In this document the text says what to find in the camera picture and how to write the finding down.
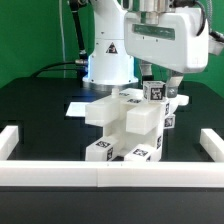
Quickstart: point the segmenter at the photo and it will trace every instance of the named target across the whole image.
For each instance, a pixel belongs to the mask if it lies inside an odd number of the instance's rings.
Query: cable
[[[60,19],[60,30],[61,30],[61,42],[62,42],[62,57],[63,57],[63,61],[66,61],[62,0],[59,0],[59,19]]]
[[[205,13],[205,7],[204,5],[199,2],[199,1],[195,1],[195,4],[198,5],[201,8],[201,13],[202,13],[202,23],[201,23],[201,27],[197,33],[197,36],[200,36],[201,33],[203,32],[204,28],[205,28],[205,24],[206,24],[206,13]]]
[[[60,66],[60,65],[74,65],[76,64],[74,61],[68,61],[68,62],[58,62],[58,63],[54,63],[54,64],[50,64],[47,66],[44,66],[43,68],[39,69],[38,71],[34,72],[33,74],[30,75],[31,78],[36,78],[42,71],[48,69],[48,68],[53,68],[56,66]]]
[[[212,0],[206,0],[207,2],[207,19],[208,19],[208,25],[209,25],[209,32],[212,30],[212,16],[213,16],[213,6],[212,6]]]

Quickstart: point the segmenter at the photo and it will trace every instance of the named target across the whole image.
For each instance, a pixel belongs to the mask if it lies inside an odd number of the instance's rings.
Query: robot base
[[[124,85],[104,85],[97,84],[93,82],[83,81],[83,87],[88,89],[93,89],[97,91],[111,92],[113,88],[118,88],[120,91],[127,88],[138,88],[139,82],[132,82]]]

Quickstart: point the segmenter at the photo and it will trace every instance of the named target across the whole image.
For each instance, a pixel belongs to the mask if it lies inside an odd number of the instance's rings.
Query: white border
[[[18,127],[6,127],[0,140],[0,153],[10,155],[19,140]],[[223,163],[5,161],[4,158],[0,161],[0,186],[224,187]]]

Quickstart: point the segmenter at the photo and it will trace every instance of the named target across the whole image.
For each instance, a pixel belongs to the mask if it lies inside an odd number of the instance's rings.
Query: white block
[[[128,98],[143,98],[143,91],[141,89],[132,89],[128,88],[120,92],[120,97],[128,97]]]
[[[179,106],[186,106],[189,103],[189,96],[178,94],[176,98]]]
[[[212,129],[202,129],[200,144],[215,162],[224,162],[224,141]]]
[[[150,145],[137,145],[133,150],[131,150],[124,157],[124,161],[134,161],[134,162],[150,162],[152,153],[156,149]]]
[[[143,82],[144,99],[148,102],[163,102],[165,100],[165,83],[161,81]]]
[[[114,137],[102,137],[86,148],[86,161],[111,161],[117,152],[117,139]]]
[[[164,119],[165,105],[145,104],[127,112],[126,131],[145,135]]]
[[[18,142],[18,126],[6,126],[0,134],[0,160],[7,160]]]
[[[165,119],[164,129],[171,129],[175,127],[176,115],[172,114]]]
[[[111,96],[86,105],[86,124],[103,127],[119,118],[120,101]]]

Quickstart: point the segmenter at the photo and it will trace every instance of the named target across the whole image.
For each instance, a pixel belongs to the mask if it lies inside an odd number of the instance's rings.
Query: black cable
[[[44,66],[43,68],[37,70],[36,72],[31,74],[30,77],[31,78],[36,78],[42,71],[44,71],[48,68],[53,68],[53,67],[60,66],[60,65],[72,65],[72,64],[75,64],[75,62],[74,61],[68,61],[68,62],[58,62],[58,63],[50,64],[50,65]]]
[[[78,45],[79,45],[79,56],[81,59],[88,59],[88,55],[86,53],[85,45],[83,41],[82,29],[80,25],[78,11],[72,12],[72,15],[73,15],[73,19],[74,19],[75,27],[76,27],[76,35],[77,35]]]
[[[203,32],[204,28],[205,28],[205,24],[206,24],[206,13],[205,13],[205,7],[204,5],[199,2],[199,1],[195,1],[195,4],[198,5],[201,8],[201,13],[202,13],[202,23],[201,23],[201,27],[197,33],[197,36],[200,36],[201,33]]]
[[[211,31],[209,33],[216,41],[224,43],[224,35],[222,33],[219,33],[217,31]]]

